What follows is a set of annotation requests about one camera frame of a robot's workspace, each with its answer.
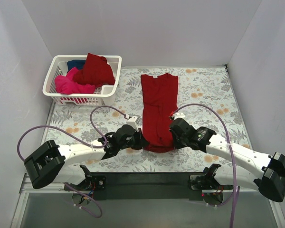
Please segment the red t shirt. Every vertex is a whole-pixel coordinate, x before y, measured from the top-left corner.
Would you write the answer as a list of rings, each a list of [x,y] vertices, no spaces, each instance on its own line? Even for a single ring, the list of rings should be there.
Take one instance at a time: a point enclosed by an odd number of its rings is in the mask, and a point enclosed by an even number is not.
[[[165,153],[174,149],[169,126],[177,109],[179,79],[169,73],[153,77],[141,75],[143,96],[142,133],[149,145],[145,150]]]

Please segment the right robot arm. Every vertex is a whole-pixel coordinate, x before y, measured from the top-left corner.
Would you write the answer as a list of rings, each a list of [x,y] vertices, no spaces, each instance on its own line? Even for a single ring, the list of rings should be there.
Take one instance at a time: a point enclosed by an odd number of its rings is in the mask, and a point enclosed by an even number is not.
[[[275,202],[285,198],[285,156],[256,152],[227,140],[206,127],[195,129],[181,117],[174,117],[170,132],[175,148],[189,147],[196,151],[235,161],[235,168],[213,164],[204,169],[204,174],[195,178],[195,188],[207,189],[216,186],[237,185],[259,191]]]

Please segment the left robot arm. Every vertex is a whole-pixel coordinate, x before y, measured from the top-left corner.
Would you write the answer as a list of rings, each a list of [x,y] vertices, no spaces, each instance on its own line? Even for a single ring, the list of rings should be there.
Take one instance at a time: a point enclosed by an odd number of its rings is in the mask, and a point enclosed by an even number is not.
[[[83,162],[112,158],[121,150],[141,150],[148,145],[141,128],[125,124],[88,144],[59,145],[46,141],[24,160],[24,166],[34,189],[53,182],[80,185],[92,178]]]

